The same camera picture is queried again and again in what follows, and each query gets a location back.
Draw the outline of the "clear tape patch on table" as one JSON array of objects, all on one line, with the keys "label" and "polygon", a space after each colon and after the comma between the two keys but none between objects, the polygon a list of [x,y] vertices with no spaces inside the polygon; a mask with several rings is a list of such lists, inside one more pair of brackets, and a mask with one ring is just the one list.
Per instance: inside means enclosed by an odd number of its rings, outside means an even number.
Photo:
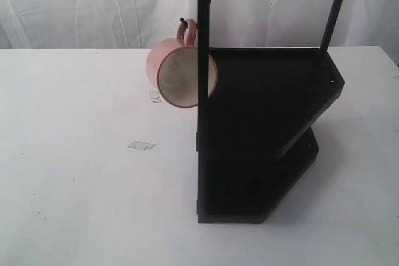
[{"label": "clear tape patch on table", "polygon": [[128,145],[128,148],[140,151],[152,150],[156,144],[147,143],[143,141],[133,141]]}]

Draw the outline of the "smudged tape mark on table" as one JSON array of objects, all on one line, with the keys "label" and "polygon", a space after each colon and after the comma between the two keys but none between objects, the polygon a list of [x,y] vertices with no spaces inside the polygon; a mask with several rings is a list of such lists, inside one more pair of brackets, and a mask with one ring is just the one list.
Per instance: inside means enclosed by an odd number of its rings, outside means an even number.
[{"label": "smudged tape mark on table", "polygon": [[150,95],[150,99],[151,99],[152,103],[161,103],[162,102],[162,97],[158,91],[150,90],[149,95]]}]

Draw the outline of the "black two-tier shelf rack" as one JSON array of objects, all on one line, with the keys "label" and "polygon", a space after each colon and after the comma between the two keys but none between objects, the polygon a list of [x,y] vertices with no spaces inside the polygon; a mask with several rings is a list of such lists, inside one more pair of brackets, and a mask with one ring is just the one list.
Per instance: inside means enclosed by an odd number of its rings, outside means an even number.
[{"label": "black two-tier shelf rack", "polygon": [[342,1],[319,47],[217,48],[198,0],[199,223],[264,222],[315,161],[312,125],[345,84],[327,51]]}]

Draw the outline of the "pink ceramic mug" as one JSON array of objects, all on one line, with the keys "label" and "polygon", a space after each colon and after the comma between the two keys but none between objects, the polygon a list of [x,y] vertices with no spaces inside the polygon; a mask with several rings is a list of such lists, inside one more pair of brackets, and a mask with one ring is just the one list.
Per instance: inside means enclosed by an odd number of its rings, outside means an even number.
[{"label": "pink ceramic mug", "polygon": [[198,105],[197,26],[180,22],[176,36],[152,47],[146,61],[147,78],[163,99],[178,108]]}]

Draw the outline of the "black hook on rack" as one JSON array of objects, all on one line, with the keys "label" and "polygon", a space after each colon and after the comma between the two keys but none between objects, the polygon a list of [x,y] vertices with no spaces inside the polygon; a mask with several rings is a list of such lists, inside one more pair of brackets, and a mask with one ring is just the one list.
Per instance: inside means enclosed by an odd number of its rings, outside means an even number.
[{"label": "black hook on rack", "polygon": [[180,22],[184,25],[184,27],[185,28],[189,28],[189,27],[196,27],[197,26],[197,23],[196,23],[196,21],[195,20],[193,20],[193,19],[184,19],[184,18],[181,18],[180,19]]}]

